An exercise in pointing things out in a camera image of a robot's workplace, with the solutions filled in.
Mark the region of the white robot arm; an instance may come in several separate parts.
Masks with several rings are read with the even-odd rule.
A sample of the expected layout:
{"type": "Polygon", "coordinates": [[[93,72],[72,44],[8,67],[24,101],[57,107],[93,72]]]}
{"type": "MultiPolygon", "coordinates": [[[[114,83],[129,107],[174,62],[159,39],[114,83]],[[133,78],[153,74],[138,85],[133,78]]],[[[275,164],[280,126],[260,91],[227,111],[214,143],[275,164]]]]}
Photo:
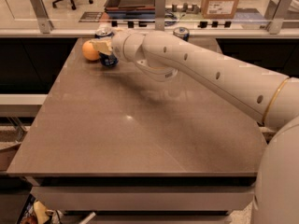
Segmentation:
{"type": "Polygon", "coordinates": [[[175,35],[132,30],[93,48],[131,62],[156,81],[193,78],[258,123],[278,131],[263,153],[251,224],[299,224],[299,80],[195,46],[175,35]]]}

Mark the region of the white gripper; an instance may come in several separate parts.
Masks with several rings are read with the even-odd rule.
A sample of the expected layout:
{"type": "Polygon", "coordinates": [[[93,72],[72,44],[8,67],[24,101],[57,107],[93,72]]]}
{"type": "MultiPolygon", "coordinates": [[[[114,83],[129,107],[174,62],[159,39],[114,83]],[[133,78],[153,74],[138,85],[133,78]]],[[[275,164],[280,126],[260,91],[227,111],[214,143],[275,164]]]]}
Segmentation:
{"type": "Polygon", "coordinates": [[[103,54],[114,55],[125,62],[136,62],[144,58],[142,49],[144,36],[132,31],[119,31],[110,38],[92,39],[90,43],[93,48],[103,54]]]}

